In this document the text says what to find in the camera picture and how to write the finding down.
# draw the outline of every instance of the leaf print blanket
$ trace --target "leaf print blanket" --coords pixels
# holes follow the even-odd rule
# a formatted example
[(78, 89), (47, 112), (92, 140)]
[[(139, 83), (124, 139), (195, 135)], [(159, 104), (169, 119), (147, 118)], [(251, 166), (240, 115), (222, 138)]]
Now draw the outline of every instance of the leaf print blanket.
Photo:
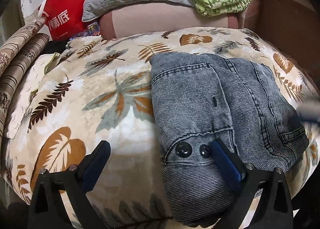
[[(87, 194), (107, 227), (187, 229), (172, 220), (164, 193), (150, 92), (149, 60), (168, 51), (263, 63), (295, 108), (317, 95), (299, 66), (247, 29), (190, 28), (111, 41), (78, 38), (41, 80), (15, 138), (3, 140), (3, 176), (15, 192), (29, 203), (42, 167), (63, 171), (107, 140), (111, 157)], [(310, 144), (302, 162), (287, 175), (292, 196), (319, 162), (319, 129), (304, 127)], [(80, 228), (66, 193), (61, 196), (74, 227)], [(258, 202), (256, 198), (242, 227)]]

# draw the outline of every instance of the red shopping bag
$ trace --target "red shopping bag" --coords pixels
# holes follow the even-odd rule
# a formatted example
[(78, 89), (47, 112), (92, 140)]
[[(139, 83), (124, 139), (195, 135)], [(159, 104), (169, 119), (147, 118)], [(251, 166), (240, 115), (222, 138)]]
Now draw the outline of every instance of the red shopping bag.
[(43, 14), (52, 40), (65, 40), (86, 30), (87, 23), (82, 22), (84, 0), (46, 0), (44, 3)]

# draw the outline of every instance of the bed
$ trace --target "bed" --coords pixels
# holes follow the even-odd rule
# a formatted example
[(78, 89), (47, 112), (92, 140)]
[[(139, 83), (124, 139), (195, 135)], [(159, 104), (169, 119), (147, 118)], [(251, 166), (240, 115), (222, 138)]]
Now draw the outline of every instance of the bed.
[[(308, 97), (319, 97), (314, 81), (295, 60), (252, 30), (230, 26), (234, 22), (230, 17), (237, 15), (222, 16), (217, 26), (187, 28), (183, 22), (179, 30), (158, 31), (155, 27), (149, 33), (134, 33), (132, 28), (121, 38), (77, 38), (62, 54), (36, 57), (39, 52), (34, 56), (23, 52), (30, 59), (28, 72), (19, 74), (21, 82), (8, 100), (1, 94), (1, 102), (7, 102), (2, 103), (7, 118), (1, 174), (10, 187), (30, 203), (41, 168), (64, 171), (107, 140), (111, 157), (94, 190), (87, 194), (107, 227), (187, 228), (172, 219), (163, 188), (150, 92), (149, 61), (155, 54), (214, 53), (245, 58), (271, 69), (282, 95), (294, 108)], [(34, 37), (43, 24), (20, 32)], [(15, 64), (18, 56), (6, 65)], [(5, 76), (6, 72), (1, 76), (0, 92), (6, 91), (2, 86)], [(304, 127), (309, 146), (302, 161), (286, 175), (292, 197), (319, 162), (319, 129), (307, 123)], [(67, 194), (61, 196), (73, 226), (80, 228)], [(259, 197), (242, 228), (249, 224), (258, 202)]]

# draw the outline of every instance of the gray denim jacket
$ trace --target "gray denim jacket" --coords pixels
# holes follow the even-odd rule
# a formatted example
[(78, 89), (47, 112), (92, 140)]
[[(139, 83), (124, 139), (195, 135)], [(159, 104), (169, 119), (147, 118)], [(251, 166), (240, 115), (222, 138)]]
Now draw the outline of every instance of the gray denim jacket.
[(305, 129), (267, 66), (181, 52), (150, 62), (164, 189), (175, 220), (210, 226), (234, 200), (208, 154), (216, 138), (259, 169), (287, 173), (302, 160)]

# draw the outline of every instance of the striped denim fabric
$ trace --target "striped denim fabric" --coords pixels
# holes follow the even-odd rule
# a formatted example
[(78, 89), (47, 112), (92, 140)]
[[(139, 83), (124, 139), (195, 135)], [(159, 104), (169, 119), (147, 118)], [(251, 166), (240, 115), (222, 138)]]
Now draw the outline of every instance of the striped denim fabric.
[[(164, 189), (175, 220), (210, 226), (234, 200), (201, 145), (220, 138), (244, 163), (263, 170), (287, 173), (301, 161), (308, 138), (269, 67), (182, 52), (155, 55), (150, 63)], [(190, 156), (177, 154), (181, 142), (190, 144)]]

